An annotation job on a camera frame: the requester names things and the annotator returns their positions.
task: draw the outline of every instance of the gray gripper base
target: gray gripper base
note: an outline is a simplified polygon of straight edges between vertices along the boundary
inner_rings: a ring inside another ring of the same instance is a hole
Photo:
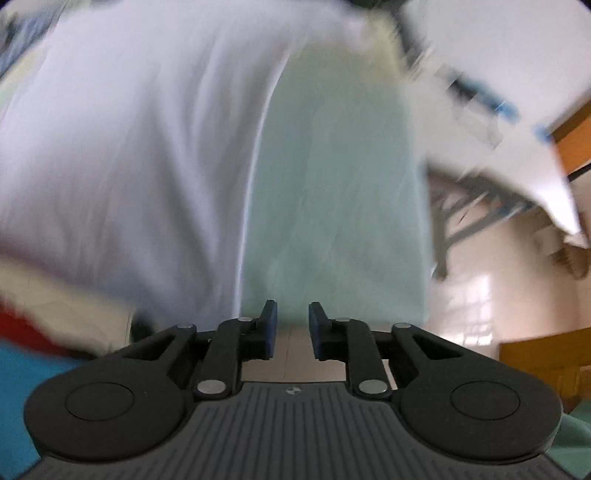
[[[42,459],[26,480],[566,480],[545,456],[512,465],[432,452],[382,402],[344,384],[245,383],[201,403],[174,437],[109,464]]]

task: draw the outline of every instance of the folded cloth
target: folded cloth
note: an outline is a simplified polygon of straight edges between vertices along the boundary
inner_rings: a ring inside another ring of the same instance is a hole
[[[60,18],[66,2],[0,23],[0,79]]]
[[[563,415],[548,456],[576,479],[591,478],[591,401]]]
[[[371,41],[365,12],[314,0],[125,0],[60,20],[0,115],[0,249],[162,326],[237,316],[285,63]]]

